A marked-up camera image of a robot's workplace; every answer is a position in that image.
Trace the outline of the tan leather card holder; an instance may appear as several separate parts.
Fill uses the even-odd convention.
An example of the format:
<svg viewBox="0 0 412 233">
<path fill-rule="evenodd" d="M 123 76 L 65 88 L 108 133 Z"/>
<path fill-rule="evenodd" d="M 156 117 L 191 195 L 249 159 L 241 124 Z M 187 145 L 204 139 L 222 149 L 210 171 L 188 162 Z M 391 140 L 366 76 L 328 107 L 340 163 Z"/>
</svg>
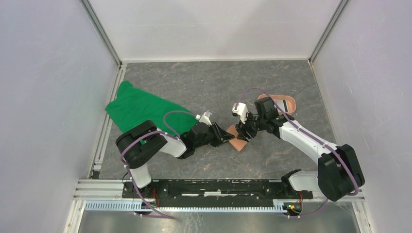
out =
<svg viewBox="0 0 412 233">
<path fill-rule="evenodd" d="M 234 135 L 234 138 L 229 140 L 229 143 L 237 150 L 241 151 L 247 144 L 248 142 L 245 140 L 237 139 L 237 136 L 239 135 L 236 127 L 234 124 L 232 124 L 228 129 L 227 132 Z"/>
</svg>

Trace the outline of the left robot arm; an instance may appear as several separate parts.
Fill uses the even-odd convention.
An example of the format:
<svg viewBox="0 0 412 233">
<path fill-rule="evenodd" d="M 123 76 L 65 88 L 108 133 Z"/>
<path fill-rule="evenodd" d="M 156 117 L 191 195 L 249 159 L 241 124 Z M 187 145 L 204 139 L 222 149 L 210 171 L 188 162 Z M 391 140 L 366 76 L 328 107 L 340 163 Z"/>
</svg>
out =
<svg viewBox="0 0 412 233">
<path fill-rule="evenodd" d="M 153 121 L 147 120 L 119 136 L 116 146 L 135 185 L 135 193 L 146 198 L 153 191 L 147 163 L 157 153 L 186 159 L 199 147 L 218 147 L 234 138 L 233 134 L 223 130 L 216 122 L 198 122 L 189 131 L 176 137 L 160 130 Z"/>
</svg>

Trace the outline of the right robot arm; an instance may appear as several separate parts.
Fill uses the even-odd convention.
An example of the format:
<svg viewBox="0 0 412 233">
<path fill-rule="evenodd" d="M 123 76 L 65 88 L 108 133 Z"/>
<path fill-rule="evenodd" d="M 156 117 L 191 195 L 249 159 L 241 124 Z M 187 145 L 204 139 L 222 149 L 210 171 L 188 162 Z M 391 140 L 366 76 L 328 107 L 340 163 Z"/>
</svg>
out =
<svg viewBox="0 0 412 233">
<path fill-rule="evenodd" d="M 255 107 L 257 113 L 253 114 L 244 103 L 233 105 L 232 114 L 240 118 L 235 126 L 239 140 L 249 142 L 258 132 L 265 131 L 292 144 L 317 165 L 316 171 L 298 169 L 283 176 L 283 196 L 293 198 L 300 191 L 317 191 L 328 200 L 338 201 L 358 194 L 365 178 L 352 146 L 339 146 L 313 134 L 279 109 L 270 97 L 258 99 Z"/>
</svg>

